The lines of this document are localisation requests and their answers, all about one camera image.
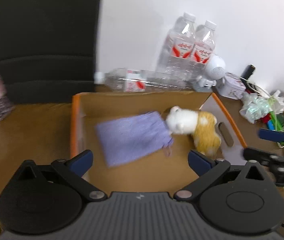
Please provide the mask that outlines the colourful toy pieces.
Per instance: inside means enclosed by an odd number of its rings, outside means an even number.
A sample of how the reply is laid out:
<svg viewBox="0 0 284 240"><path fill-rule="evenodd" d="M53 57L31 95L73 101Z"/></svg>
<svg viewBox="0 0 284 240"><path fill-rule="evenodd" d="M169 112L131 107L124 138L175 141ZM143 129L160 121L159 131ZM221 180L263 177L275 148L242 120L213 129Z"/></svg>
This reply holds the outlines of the colourful toy pieces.
<svg viewBox="0 0 284 240"><path fill-rule="evenodd" d="M284 116L282 111L278 110L278 101L272 96L267 99L269 103L269 112L261 117L259 120L266 125L266 127L273 131L284 130Z"/></svg>

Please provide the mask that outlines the white and yellow plush toy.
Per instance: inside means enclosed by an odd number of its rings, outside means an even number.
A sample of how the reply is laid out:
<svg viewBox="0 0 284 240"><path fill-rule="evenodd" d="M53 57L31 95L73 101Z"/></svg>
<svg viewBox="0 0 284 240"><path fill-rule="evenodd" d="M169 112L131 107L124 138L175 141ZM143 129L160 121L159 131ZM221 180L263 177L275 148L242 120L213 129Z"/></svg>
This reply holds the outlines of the white and yellow plush toy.
<svg viewBox="0 0 284 240"><path fill-rule="evenodd" d="M165 122L170 133L192 136L196 151L210 158L216 157L222 140L215 129L217 118L212 113L174 106Z"/></svg>

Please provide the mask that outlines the crumpled translucent plastic wrap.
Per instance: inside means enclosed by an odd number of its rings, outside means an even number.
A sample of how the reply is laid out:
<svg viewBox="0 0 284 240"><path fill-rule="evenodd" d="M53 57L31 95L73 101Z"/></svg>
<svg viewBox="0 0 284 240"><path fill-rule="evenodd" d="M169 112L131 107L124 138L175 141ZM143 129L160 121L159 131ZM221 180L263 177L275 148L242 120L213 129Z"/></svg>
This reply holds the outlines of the crumpled translucent plastic wrap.
<svg viewBox="0 0 284 240"><path fill-rule="evenodd" d="M251 124L272 111L269 101L256 93L244 92L241 101L243 105L239 114Z"/></svg>

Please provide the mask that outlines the purple cloth pouch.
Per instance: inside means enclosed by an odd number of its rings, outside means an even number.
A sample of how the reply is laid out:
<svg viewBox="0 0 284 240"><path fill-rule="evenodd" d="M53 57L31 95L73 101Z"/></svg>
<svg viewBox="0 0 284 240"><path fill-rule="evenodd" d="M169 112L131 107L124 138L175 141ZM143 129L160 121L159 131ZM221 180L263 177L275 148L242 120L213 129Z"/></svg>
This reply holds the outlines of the purple cloth pouch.
<svg viewBox="0 0 284 240"><path fill-rule="evenodd" d="M173 144L156 111L100 122L95 129L108 167L131 163Z"/></svg>

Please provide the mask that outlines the orange cardboard box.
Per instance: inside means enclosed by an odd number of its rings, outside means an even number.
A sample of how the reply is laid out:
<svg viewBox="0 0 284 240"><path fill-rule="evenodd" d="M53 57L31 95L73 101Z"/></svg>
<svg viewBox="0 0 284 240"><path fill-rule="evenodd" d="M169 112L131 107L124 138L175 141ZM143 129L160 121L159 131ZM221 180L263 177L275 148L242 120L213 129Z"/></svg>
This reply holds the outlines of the orange cardboard box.
<svg viewBox="0 0 284 240"><path fill-rule="evenodd" d="M174 106L212 113L233 139L222 142L217 156L243 165L246 142L214 93L79 93L72 99L71 156L91 150L93 160L83 179L110 194L175 193L197 178L188 165L194 149L189 135L170 134L165 118Z"/></svg>

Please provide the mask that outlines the white tin box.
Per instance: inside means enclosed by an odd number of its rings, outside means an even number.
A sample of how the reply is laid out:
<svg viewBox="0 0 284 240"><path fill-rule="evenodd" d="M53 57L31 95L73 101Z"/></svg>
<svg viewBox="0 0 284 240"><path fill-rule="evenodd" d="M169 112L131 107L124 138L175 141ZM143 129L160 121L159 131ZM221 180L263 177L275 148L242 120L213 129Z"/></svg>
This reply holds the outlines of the white tin box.
<svg viewBox="0 0 284 240"><path fill-rule="evenodd" d="M234 100L241 100L246 87L238 76L226 73L217 84L216 89L221 96Z"/></svg>

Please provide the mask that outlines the white round speaker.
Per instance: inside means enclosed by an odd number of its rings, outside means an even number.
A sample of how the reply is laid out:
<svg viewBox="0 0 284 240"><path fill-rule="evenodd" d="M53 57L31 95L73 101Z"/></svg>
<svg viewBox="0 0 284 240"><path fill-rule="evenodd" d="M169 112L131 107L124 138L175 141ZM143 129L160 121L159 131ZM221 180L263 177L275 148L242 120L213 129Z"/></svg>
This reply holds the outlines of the white round speaker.
<svg viewBox="0 0 284 240"><path fill-rule="evenodd" d="M226 63L218 55L208 60L202 72L196 77L193 88L197 92L210 92L217 85L217 81L224 78Z"/></svg>

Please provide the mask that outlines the lying water bottle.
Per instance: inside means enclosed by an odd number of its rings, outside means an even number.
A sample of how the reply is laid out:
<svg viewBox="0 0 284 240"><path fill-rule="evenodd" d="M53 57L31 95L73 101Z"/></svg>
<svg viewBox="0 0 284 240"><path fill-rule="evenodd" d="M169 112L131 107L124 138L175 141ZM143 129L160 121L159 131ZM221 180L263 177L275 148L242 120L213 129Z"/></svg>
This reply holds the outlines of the lying water bottle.
<svg viewBox="0 0 284 240"><path fill-rule="evenodd" d="M192 90L192 84L176 76L150 71L116 68L110 72L96 72L94 83L117 92L158 92L163 90Z"/></svg>

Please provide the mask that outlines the left standing water bottle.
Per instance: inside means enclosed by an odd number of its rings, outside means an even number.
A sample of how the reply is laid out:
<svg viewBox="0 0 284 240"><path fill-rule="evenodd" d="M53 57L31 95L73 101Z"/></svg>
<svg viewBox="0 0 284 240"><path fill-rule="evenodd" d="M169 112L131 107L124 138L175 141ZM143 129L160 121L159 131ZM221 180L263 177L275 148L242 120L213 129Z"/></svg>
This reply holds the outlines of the left standing water bottle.
<svg viewBox="0 0 284 240"><path fill-rule="evenodd" d="M167 33L157 62L156 71L187 80L190 75L189 58L195 45L193 14L184 12Z"/></svg>

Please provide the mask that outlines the standing water bottle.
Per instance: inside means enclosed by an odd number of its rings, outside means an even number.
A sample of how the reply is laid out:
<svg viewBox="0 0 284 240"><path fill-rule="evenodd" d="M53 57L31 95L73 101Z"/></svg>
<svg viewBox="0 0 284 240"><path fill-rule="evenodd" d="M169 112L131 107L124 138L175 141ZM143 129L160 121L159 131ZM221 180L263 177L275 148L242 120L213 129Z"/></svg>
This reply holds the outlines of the standing water bottle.
<svg viewBox="0 0 284 240"><path fill-rule="evenodd" d="M203 72L216 47L216 27L217 24L206 20L205 24L201 24L196 28L194 47L186 68L188 71L186 73L186 81L194 80Z"/></svg>
<svg viewBox="0 0 284 240"><path fill-rule="evenodd" d="M157 62L156 71L187 80L190 75L189 58L195 45L193 14L184 12L167 33Z"/></svg>

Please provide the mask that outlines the right standing water bottle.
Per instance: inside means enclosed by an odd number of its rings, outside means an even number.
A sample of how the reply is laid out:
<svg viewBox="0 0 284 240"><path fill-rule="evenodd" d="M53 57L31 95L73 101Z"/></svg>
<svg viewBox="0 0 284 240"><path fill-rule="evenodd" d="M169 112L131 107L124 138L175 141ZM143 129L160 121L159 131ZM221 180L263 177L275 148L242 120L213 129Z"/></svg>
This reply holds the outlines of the right standing water bottle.
<svg viewBox="0 0 284 240"><path fill-rule="evenodd" d="M186 73L186 81L194 80L203 72L216 47L216 27L217 24L206 20L205 24L201 24L196 28L194 47L186 68L188 71Z"/></svg>

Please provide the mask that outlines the black paper bag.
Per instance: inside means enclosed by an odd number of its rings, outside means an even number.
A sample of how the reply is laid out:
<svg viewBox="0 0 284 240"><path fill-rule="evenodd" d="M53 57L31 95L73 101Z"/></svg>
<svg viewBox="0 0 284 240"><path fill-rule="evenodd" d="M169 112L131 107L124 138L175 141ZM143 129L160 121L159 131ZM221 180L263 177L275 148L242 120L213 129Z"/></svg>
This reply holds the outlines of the black paper bag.
<svg viewBox="0 0 284 240"><path fill-rule="evenodd" d="M95 89L100 0L0 0L0 76L13 103Z"/></svg>

